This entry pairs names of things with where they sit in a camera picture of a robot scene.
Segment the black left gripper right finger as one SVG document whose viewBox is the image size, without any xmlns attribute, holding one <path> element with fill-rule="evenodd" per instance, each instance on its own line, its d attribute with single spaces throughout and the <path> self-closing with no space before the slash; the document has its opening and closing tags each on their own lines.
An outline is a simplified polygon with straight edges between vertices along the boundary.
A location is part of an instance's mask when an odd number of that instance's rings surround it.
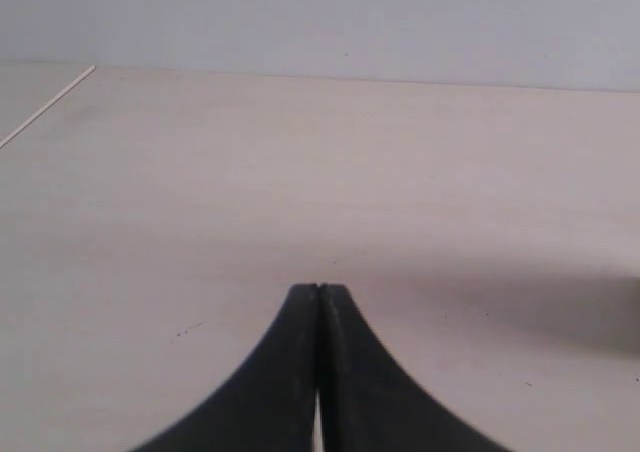
<svg viewBox="0 0 640 452">
<path fill-rule="evenodd" d="M 323 284 L 318 394 L 326 451 L 504 451 L 416 383 L 375 335 L 350 291 Z"/>
</svg>

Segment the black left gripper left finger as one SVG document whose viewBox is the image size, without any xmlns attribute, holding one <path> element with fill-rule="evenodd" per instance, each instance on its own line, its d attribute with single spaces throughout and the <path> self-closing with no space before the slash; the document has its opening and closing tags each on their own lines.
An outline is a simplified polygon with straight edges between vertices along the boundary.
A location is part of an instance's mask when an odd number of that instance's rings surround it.
<svg viewBox="0 0 640 452">
<path fill-rule="evenodd" d="M 244 362 L 139 451 L 311 451 L 319 287 L 296 284 Z"/>
</svg>

